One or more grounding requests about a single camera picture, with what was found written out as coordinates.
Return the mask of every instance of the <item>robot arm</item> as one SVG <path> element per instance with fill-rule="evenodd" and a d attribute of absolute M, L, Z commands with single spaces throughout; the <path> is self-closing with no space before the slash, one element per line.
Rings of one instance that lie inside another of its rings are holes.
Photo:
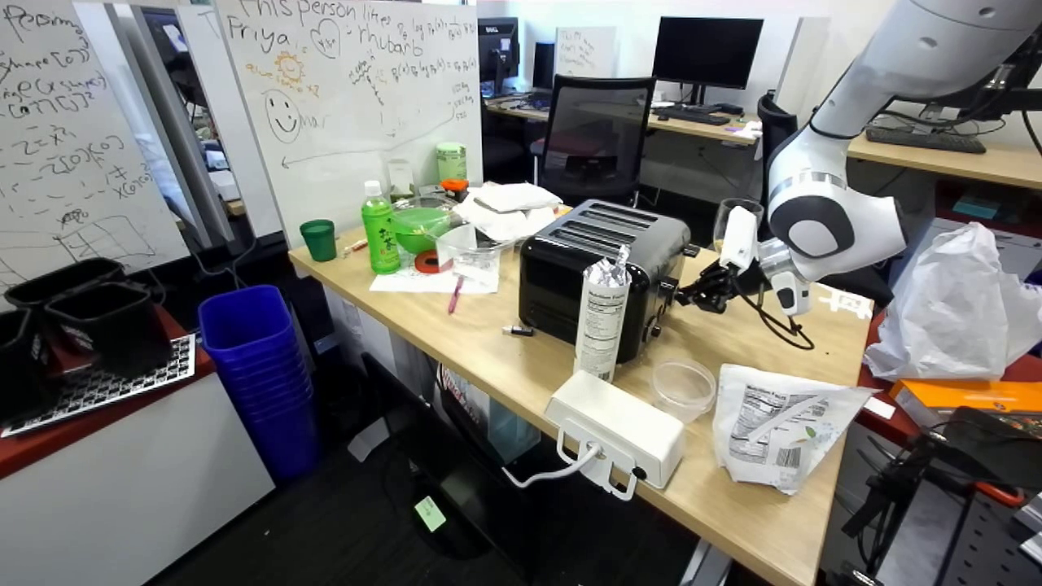
<path fill-rule="evenodd" d="M 846 187 L 848 140 L 897 96 L 940 98 L 981 80 L 1039 24 L 1039 0 L 894 0 L 806 127 L 771 159 L 775 240 L 762 240 L 754 259 L 789 317 L 806 310 L 812 281 L 880 263 L 906 246 L 894 202 Z"/>

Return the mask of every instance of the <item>white plastic bag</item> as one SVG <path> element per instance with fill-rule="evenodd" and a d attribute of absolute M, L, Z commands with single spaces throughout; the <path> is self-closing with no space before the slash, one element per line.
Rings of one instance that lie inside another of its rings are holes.
<path fill-rule="evenodd" d="M 1042 338 L 1042 291 L 1004 269 L 997 238 L 971 222 L 910 257 L 867 348 L 877 378 L 1004 378 Z"/>
<path fill-rule="evenodd" d="M 795 494 L 869 396 L 867 388 L 721 364 L 712 417 L 717 464 L 732 483 Z"/>

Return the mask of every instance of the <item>green cup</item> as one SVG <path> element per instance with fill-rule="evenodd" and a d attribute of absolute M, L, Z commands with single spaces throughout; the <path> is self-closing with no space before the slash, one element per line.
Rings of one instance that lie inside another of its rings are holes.
<path fill-rule="evenodd" d="M 325 219 L 313 219 L 298 225 L 298 236 L 307 240 L 307 250 L 313 255 L 317 263 L 334 257 L 334 225 Z"/>

